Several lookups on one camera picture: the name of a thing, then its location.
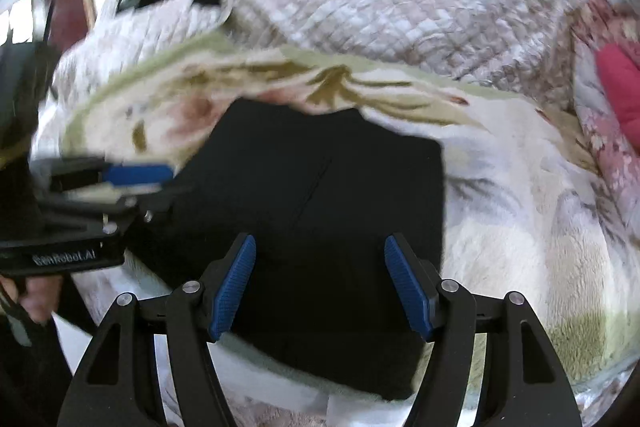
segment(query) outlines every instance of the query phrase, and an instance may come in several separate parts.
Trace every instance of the folded black garment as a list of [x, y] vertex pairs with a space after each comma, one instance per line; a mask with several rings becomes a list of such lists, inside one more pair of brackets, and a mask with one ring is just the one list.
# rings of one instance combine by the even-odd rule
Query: folded black garment
[[167, 225], [132, 250], [169, 285], [197, 277], [239, 232], [257, 260], [232, 330], [266, 354], [386, 399], [412, 393], [423, 343], [383, 258], [402, 232], [440, 268], [444, 204], [437, 142], [399, 136], [356, 109], [309, 116], [233, 103], [169, 184]]

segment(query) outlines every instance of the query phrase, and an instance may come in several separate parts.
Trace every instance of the silver bolt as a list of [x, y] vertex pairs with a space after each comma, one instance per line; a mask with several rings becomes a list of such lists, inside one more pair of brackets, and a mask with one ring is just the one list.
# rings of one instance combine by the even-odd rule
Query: silver bolt
[[131, 304], [132, 300], [133, 295], [131, 295], [130, 293], [121, 293], [120, 295], [118, 295], [116, 302], [118, 303], [118, 306], [127, 306], [128, 304]]
[[196, 293], [200, 289], [198, 281], [187, 281], [182, 285], [182, 291], [185, 293]]
[[118, 226], [113, 221], [108, 221], [102, 227], [102, 231], [107, 235], [111, 235], [118, 231]]
[[524, 296], [522, 295], [522, 293], [511, 292], [509, 294], [509, 300], [518, 306], [524, 304]]
[[446, 292], [455, 293], [460, 288], [460, 285], [453, 279], [445, 279], [442, 281], [442, 289]]

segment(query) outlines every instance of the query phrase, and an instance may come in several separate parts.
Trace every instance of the person's arm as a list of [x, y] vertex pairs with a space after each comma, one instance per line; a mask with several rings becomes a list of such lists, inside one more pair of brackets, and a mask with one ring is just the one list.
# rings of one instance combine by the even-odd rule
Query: person's arm
[[62, 289], [61, 275], [27, 278], [26, 293], [21, 296], [18, 295], [18, 288], [11, 279], [0, 276], [0, 283], [9, 296], [22, 305], [34, 322], [46, 323], [58, 309]]

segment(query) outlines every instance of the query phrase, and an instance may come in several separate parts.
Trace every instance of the textured blue grip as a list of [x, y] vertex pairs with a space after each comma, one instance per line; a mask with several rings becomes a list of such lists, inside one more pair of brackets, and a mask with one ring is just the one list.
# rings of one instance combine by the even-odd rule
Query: textured blue grip
[[174, 177], [174, 170], [168, 165], [114, 165], [102, 174], [102, 181], [116, 187], [125, 185], [146, 185], [164, 183]]
[[253, 235], [249, 235], [242, 243], [242, 247], [240, 247], [238, 255], [213, 301], [209, 334], [214, 341], [220, 340], [222, 333], [231, 329], [254, 265], [255, 239]]
[[393, 236], [387, 237], [385, 241], [385, 264], [409, 325], [412, 330], [420, 333], [425, 341], [428, 340], [433, 331], [429, 321], [429, 301]]

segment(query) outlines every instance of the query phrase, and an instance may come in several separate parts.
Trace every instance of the bed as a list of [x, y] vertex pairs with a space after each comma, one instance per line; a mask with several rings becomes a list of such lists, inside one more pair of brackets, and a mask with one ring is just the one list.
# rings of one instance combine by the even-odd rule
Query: bed
[[[179, 168], [238, 96], [312, 113], [355, 106], [395, 132], [435, 138], [447, 173], [443, 276], [484, 295], [522, 291], [593, 425], [640, 357], [638, 250], [578, 100], [593, 65], [574, 35], [593, 24], [584, 16], [593, 0], [433, 0], [415, 19], [422, 0], [328, 1], [225, 0], [204, 10], [168, 0], [106, 16], [62, 58], [60, 98], [44, 107], [35, 150]], [[408, 11], [390, 10], [396, 3]], [[250, 73], [255, 65], [267, 73]], [[175, 89], [194, 76], [196, 90]], [[206, 110], [194, 113], [197, 100]], [[168, 291], [132, 256], [75, 281], [96, 321], [119, 293]], [[481, 338], [476, 347], [461, 426], [473, 423]], [[233, 335], [211, 350], [240, 425], [401, 425], [412, 403], [300, 373]], [[165, 410], [179, 425], [161, 340], [157, 356]], [[428, 350], [416, 381], [427, 359]]]

